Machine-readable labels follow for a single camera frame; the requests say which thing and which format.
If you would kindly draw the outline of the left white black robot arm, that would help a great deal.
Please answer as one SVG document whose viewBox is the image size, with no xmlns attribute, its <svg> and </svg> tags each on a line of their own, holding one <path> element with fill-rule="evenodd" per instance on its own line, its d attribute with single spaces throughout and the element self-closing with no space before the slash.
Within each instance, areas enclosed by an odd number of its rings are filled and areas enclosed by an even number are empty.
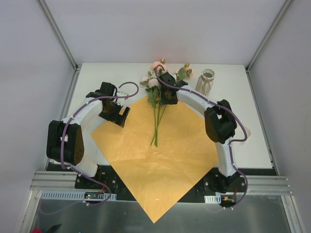
<svg viewBox="0 0 311 233">
<path fill-rule="evenodd" d="M 124 101 L 129 97 L 131 95 L 106 82 L 94 92 L 89 92 L 70 116 L 50 122 L 47 157 L 59 162 L 62 168 L 73 168 L 79 175 L 85 175 L 91 188 L 99 188 L 103 183 L 102 172 L 100 166 L 85 153 L 83 130 L 95 117 L 123 127 L 130 111 L 129 107 L 124 107 Z"/>
</svg>

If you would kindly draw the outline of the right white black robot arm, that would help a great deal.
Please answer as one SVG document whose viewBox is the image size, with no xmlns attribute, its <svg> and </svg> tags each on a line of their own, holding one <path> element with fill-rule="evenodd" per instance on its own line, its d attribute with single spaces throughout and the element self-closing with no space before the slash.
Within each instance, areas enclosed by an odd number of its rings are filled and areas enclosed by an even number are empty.
<svg viewBox="0 0 311 233">
<path fill-rule="evenodd" d="M 239 177 L 234 166 L 233 150 L 229 146 L 237 128 L 236 119 L 232 115 L 230 104 L 226 100 L 213 102 L 195 91 L 185 81 L 176 81 L 168 72 L 157 80 L 160 83 L 160 103 L 173 105 L 182 102 L 202 114 L 205 119 L 206 134 L 215 143 L 218 154 L 219 187 L 230 191 L 236 186 L 234 176 Z"/>
</svg>

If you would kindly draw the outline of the pink flower bouquet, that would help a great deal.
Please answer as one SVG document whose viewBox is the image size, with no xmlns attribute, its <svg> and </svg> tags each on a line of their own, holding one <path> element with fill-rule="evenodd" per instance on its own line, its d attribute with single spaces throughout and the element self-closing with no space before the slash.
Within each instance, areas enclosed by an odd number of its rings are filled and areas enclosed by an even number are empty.
<svg viewBox="0 0 311 233">
<path fill-rule="evenodd" d="M 148 95 L 148 103 L 151 104 L 154 110 L 154 135 L 151 141 L 151 145 L 158 146 L 158 129 L 166 110 L 166 104 L 163 101 L 166 99 L 164 94 L 165 88 L 161 86 L 157 77 L 168 72 L 166 66 L 166 59 L 153 62 L 151 69 L 148 71 L 147 76 L 141 78 L 139 84 L 145 89 Z"/>
</svg>

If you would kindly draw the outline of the orange wrapping paper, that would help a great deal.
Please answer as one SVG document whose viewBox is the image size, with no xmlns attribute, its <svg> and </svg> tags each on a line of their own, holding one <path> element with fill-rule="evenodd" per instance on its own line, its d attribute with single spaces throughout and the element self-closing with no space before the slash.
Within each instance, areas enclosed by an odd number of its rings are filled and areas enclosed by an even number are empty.
<svg viewBox="0 0 311 233">
<path fill-rule="evenodd" d="M 152 145 L 154 110 L 147 98 L 130 107 L 125 126 L 105 122 L 91 136 L 152 222 L 157 222 L 213 167 L 216 146 L 204 120 L 184 103 L 166 108 Z"/>
</svg>

